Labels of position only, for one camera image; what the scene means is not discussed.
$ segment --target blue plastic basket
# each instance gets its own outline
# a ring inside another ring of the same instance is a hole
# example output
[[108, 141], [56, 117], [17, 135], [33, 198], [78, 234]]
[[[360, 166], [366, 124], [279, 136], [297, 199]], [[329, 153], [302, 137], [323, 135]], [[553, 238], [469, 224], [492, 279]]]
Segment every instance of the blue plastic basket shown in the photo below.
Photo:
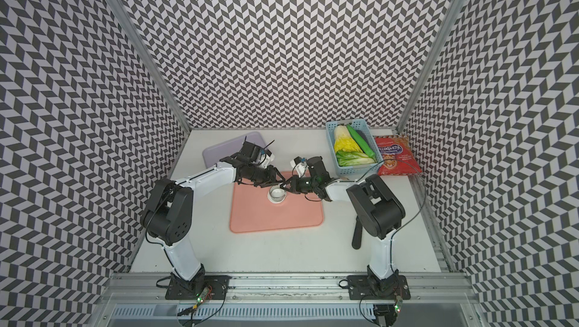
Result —
[[353, 175], [359, 174], [360, 176], [370, 169], [367, 175], [371, 175], [377, 172], [378, 164], [365, 164], [356, 166], [340, 166], [337, 164], [336, 154], [334, 153], [334, 129], [338, 125], [350, 124], [353, 129], [358, 131], [360, 134], [366, 136], [368, 141], [368, 146], [376, 153], [376, 159], [380, 162], [380, 150], [374, 141], [374, 136], [370, 133], [370, 128], [364, 119], [354, 119], [354, 120], [343, 120], [343, 121], [328, 121], [326, 122], [326, 136], [328, 137], [329, 148], [332, 151], [332, 160], [334, 161], [334, 166], [336, 166], [336, 173], [339, 177], [352, 177]]

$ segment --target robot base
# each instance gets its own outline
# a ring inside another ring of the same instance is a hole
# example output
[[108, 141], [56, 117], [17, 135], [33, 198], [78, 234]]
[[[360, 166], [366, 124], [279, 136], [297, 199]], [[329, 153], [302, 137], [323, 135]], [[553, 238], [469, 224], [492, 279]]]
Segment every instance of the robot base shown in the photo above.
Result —
[[205, 275], [203, 265], [190, 281], [171, 273], [165, 300], [196, 300], [207, 285], [211, 286], [212, 300], [224, 300], [230, 279], [228, 275]]
[[366, 296], [376, 296], [380, 299], [396, 300], [395, 293], [403, 300], [410, 299], [410, 291], [406, 277], [396, 273], [386, 279], [379, 280], [368, 267], [368, 275], [348, 275], [348, 292], [350, 300], [371, 299]]

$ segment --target pink cutting board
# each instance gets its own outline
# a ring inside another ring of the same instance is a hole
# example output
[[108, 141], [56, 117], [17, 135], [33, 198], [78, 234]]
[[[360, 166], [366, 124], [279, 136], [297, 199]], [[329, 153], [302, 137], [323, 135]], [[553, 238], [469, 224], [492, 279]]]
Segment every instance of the pink cutting board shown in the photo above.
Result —
[[[290, 171], [282, 172], [285, 178]], [[318, 226], [324, 221], [321, 201], [306, 200], [304, 194], [287, 193], [279, 204], [267, 199], [269, 187], [236, 184], [233, 187], [233, 202], [229, 229], [234, 233], [266, 231]], [[320, 200], [314, 193], [308, 199]]]

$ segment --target black handle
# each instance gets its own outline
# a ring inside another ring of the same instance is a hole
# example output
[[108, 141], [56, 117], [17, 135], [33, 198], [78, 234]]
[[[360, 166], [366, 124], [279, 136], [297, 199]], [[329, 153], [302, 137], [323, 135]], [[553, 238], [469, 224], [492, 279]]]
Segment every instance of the black handle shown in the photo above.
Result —
[[358, 250], [360, 249], [361, 246], [362, 246], [362, 223], [360, 222], [360, 219], [356, 216], [356, 226], [354, 227], [352, 248]]

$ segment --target cable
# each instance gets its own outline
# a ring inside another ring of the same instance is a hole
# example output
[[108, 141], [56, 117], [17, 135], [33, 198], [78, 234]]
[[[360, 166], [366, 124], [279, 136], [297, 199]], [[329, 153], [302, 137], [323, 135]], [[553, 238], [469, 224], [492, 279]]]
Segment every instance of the cable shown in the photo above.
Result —
[[[294, 176], [293, 171], [294, 171], [295, 168], [296, 168], [298, 165], [300, 165], [301, 163], [303, 163], [303, 161], [301, 161], [301, 162], [299, 162], [299, 163], [297, 163], [297, 164], [295, 164], [295, 165], [293, 166], [293, 169], [291, 170], [291, 176]], [[298, 180], [300, 180], [301, 178], [303, 178], [304, 175], [306, 175], [306, 170], [304, 170], [302, 176], [300, 176], [300, 177], [298, 178]]]
[[[173, 187], [173, 189], [169, 193], [167, 193], [167, 196], [165, 196], [165, 199], [163, 199], [163, 201], [161, 201], [159, 204], [157, 204], [157, 207], [155, 208], [153, 215], [151, 215], [149, 222], [147, 223], [147, 226], [145, 227], [145, 240], [147, 241], [147, 243], [159, 244], [161, 247], [164, 247], [164, 245], [162, 243], [159, 243], [158, 241], [150, 241], [149, 240], [149, 225], [150, 225], [151, 221], [153, 220], [153, 218], [155, 217], [155, 215], [157, 214], [157, 212], [159, 211], [159, 209], [161, 209], [161, 206], [169, 199], [169, 197], [171, 196], [171, 193], [173, 193], [175, 191], [177, 186], [179, 186], [187, 181], [189, 181], [189, 180], [184, 180], [184, 181], [180, 182], [179, 184], [176, 184], [175, 187]], [[165, 256], [167, 257], [167, 260], [169, 261], [171, 268], [175, 269], [175, 266], [173, 265], [173, 263], [171, 262], [171, 259], [167, 255], [167, 251], [164, 248], [163, 248], [163, 251], [165, 251]]]
[[189, 315], [189, 314], [192, 314], [197, 308], [199, 308], [199, 306], [201, 306], [201, 305], [202, 305], [203, 303], [205, 303], [207, 300], [212, 300], [212, 298], [211, 298], [211, 291], [213, 291], [213, 287], [212, 287], [210, 284], [207, 284], [207, 285], [203, 288], [203, 290], [205, 290], [206, 288], [207, 288], [208, 290], [207, 290], [207, 295], [205, 296], [205, 298], [202, 299], [201, 302], [199, 302], [199, 299], [201, 298], [201, 296], [199, 296], [199, 298], [197, 298], [197, 303], [195, 303], [194, 305], [192, 305], [192, 306], [189, 307], [189, 308], [185, 308], [185, 309], [182, 310], [181, 312], [177, 312], [177, 317], [187, 316], [187, 315]]
[[[409, 167], [413, 168], [414, 171], [417, 174], [421, 174], [421, 172], [419, 172], [418, 170], [416, 170], [416, 168], [410, 164], [405, 162], [404, 160], [398, 160], [395, 159], [396, 161], [402, 162], [407, 164]], [[420, 181], [422, 182], [422, 187], [424, 188], [424, 199], [422, 200], [422, 203], [420, 205], [420, 208], [418, 208], [418, 212], [416, 213], [415, 216], [412, 217], [412, 219], [410, 219], [408, 221], [408, 223], [405, 223], [404, 225], [402, 225], [400, 228], [396, 229], [396, 231], [394, 232], [394, 234], [392, 234], [392, 237], [390, 238], [390, 270], [392, 271], [392, 273], [396, 273], [394, 271], [394, 268], [392, 268], [392, 241], [394, 240], [394, 236], [396, 235], [396, 233], [398, 233], [400, 230], [402, 230], [402, 228], [404, 228], [406, 225], [409, 225], [414, 219], [416, 219], [416, 216], [418, 216], [420, 214], [420, 212], [422, 212], [422, 208], [424, 208], [424, 206], [426, 205], [426, 199], [427, 199], [427, 195], [426, 195], [426, 183], [424, 182], [424, 180], [422, 178], [420, 178]]]
[[197, 325], [205, 322], [205, 321], [208, 320], [209, 318], [213, 317], [214, 315], [218, 314], [218, 313], [221, 311], [221, 309], [223, 308], [223, 305], [225, 304], [225, 299], [227, 298], [227, 288], [226, 288], [225, 285], [224, 285], [223, 283], [221, 283], [220, 281], [214, 281], [214, 282], [221, 284], [221, 286], [223, 287], [223, 290], [224, 290], [224, 292], [223, 292], [223, 302], [221, 302], [221, 306], [219, 307], [219, 309], [216, 310], [211, 316], [209, 316], [209, 317], [207, 317], [207, 318], [205, 318], [205, 319], [202, 319], [201, 321], [199, 321], [199, 323], [195, 323], [195, 324], [193, 323], [193, 314], [194, 314], [195, 311], [192, 311], [192, 313], [191, 313], [191, 319], [188, 321], [188, 322], [191, 323], [189, 326], [186, 326], [185, 324], [181, 324], [179, 318], [177, 318], [177, 322], [179, 322], [179, 324], [180, 324], [181, 326], [184, 326], [184, 327], [197, 326]]
[[385, 161], [386, 161], [386, 160], [382, 159], [382, 161], [380, 161], [378, 164], [370, 166], [370, 167], [366, 170], [366, 172], [364, 173], [364, 175], [362, 175], [361, 178], [358, 178], [358, 180], [356, 180], [356, 181], [354, 181], [354, 182], [358, 182], [358, 181], [360, 181], [361, 179], [363, 179], [363, 178], [366, 176], [366, 174], [367, 174], [368, 172], [370, 172], [370, 170], [372, 170], [373, 168], [375, 168], [375, 167], [377, 167], [377, 166], [380, 166], [380, 164], [383, 164]]
[[272, 141], [271, 143], [265, 145], [264, 150], [267, 149], [267, 147], [268, 147], [269, 145], [271, 145], [271, 144], [273, 143], [273, 141]]
[[166, 281], [166, 280], [168, 280], [168, 279], [171, 279], [171, 276], [163, 277], [163, 278], [161, 278], [160, 280], [157, 280], [157, 282], [155, 283], [155, 286], [156, 286], [157, 288], [169, 288], [168, 285], [160, 285], [160, 284], [159, 284], [159, 282]]
[[308, 195], [307, 195], [307, 194], [305, 194], [303, 197], [306, 198], [306, 200], [315, 201], [316, 203], [317, 203], [318, 201], [322, 201], [322, 199], [320, 199], [320, 200], [311, 200], [311, 199], [308, 199]]
[[365, 319], [366, 321], [368, 321], [368, 322], [370, 322], [370, 323], [372, 323], [372, 324], [374, 325], [375, 323], [372, 322], [370, 319], [368, 319], [368, 318], [364, 315], [364, 313], [362, 313], [362, 301], [363, 301], [364, 298], [366, 298], [366, 297], [374, 297], [374, 298], [377, 298], [377, 299], [389, 299], [389, 298], [378, 297], [378, 296], [375, 296], [374, 294], [366, 294], [366, 295], [362, 296], [362, 298], [360, 298], [360, 302], [358, 303], [358, 309], [359, 309], [359, 311], [360, 311], [360, 314], [362, 315], [362, 317], [364, 317], [364, 319]]
[[396, 279], [398, 280], [398, 287], [396, 287], [396, 288], [394, 289], [394, 296], [400, 296], [400, 297], [402, 297], [402, 287], [400, 287], [400, 279], [399, 279], [399, 278], [396, 278]]

